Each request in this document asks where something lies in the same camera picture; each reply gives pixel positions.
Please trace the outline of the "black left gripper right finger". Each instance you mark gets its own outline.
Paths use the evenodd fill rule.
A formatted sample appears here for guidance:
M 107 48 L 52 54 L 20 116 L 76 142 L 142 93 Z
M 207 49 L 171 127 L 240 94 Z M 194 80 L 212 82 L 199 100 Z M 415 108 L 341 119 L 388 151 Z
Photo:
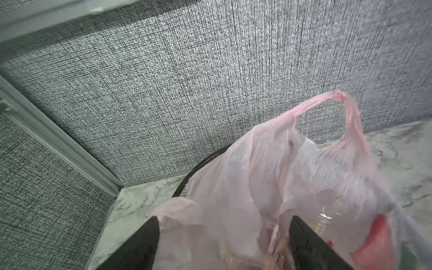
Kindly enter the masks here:
M 293 216 L 290 222 L 289 247 L 296 270 L 351 270 L 353 268 L 298 216 Z

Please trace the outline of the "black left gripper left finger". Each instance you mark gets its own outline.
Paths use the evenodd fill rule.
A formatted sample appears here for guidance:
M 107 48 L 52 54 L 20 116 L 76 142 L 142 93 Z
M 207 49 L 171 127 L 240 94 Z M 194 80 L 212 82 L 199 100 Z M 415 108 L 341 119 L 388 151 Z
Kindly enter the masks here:
M 153 216 L 100 264 L 98 269 L 150 270 L 153 268 L 159 239 L 159 221 Z

